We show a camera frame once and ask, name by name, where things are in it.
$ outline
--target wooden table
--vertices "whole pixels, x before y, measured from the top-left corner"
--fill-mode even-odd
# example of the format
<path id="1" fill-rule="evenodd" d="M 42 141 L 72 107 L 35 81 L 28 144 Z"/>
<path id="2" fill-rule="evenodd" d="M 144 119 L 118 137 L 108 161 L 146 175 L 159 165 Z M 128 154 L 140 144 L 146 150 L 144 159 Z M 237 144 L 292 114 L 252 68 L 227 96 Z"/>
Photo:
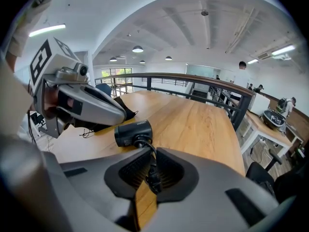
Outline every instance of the wooden table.
<path id="1" fill-rule="evenodd" d="M 129 109 L 139 111 L 126 123 L 149 120 L 155 147 L 176 149 L 215 160 L 245 175 L 239 143 L 223 109 L 146 90 L 121 98 Z M 53 153 L 59 162 L 94 159 L 134 149 L 132 146 L 117 146 L 114 127 L 86 139 L 79 136 L 83 132 L 83 128 L 70 126 L 55 141 Z M 155 195 L 144 183 L 136 194 L 136 206 L 139 224 L 143 227 L 156 211 Z"/>
<path id="2" fill-rule="evenodd" d="M 285 155 L 285 153 L 293 145 L 287 137 L 282 135 L 280 131 L 272 130 L 271 128 L 269 128 L 258 115 L 255 115 L 250 111 L 247 111 L 245 119 L 249 122 L 249 125 L 242 137 L 244 137 L 248 133 L 251 127 L 253 128 L 253 132 L 250 134 L 249 138 L 242 145 L 241 147 L 242 154 L 250 147 L 250 145 L 254 142 L 257 136 L 268 138 L 269 140 L 281 145 L 282 149 L 278 153 L 279 157 Z"/>

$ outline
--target ceiling lamp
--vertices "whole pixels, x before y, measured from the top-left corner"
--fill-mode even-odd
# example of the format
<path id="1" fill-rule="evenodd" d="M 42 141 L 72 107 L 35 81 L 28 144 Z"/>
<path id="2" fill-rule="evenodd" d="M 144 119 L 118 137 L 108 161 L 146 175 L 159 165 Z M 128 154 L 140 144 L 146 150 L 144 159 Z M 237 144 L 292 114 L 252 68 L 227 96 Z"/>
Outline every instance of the ceiling lamp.
<path id="1" fill-rule="evenodd" d="M 133 48 L 132 52 L 143 52 L 143 48 L 140 45 L 137 45 Z"/>
<path id="2" fill-rule="evenodd" d="M 295 49 L 295 46 L 293 46 L 293 45 L 288 45 L 288 46 L 286 46 L 286 47 L 284 47 L 284 48 L 282 48 L 282 49 L 279 49 L 279 50 L 277 50 L 277 51 L 272 52 L 272 55 L 279 55 L 279 54 L 281 54 L 281 53 L 288 52 L 288 51 L 292 51 L 292 50 L 294 50 L 294 49 Z"/>
<path id="3" fill-rule="evenodd" d="M 115 58 L 115 57 L 112 57 L 111 59 L 110 59 L 110 62 L 116 62 L 117 61 L 117 59 Z"/>
<path id="4" fill-rule="evenodd" d="M 65 24 L 61 24 L 61 25 L 57 25 L 57 26 L 52 26 L 52 27 L 44 28 L 44 29 L 39 29 L 39 30 L 36 30 L 34 32 L 31 32 L 29 34 L 29 37 L 33 37 L 35 35 L 38 35 L 38 34 L 41 34 L 41 33 L 45 33 L 45 32 L 49 32 L 49 31 L 53 31 L 53 30 L 56 30 L 56 29 L 65 29 L 65 28 L 66 28 L 66 25 Z"/>
<path id="5" fill-rule="evenodd" d="M 259 60 L 257 60 L 257 59 L 253 59 L 253 60 L 249 61 L 248 64 L 253 64 L 253 63 L 256 63 L 256 62 L 258 62 L 258 61 L 259 61 Z"/>

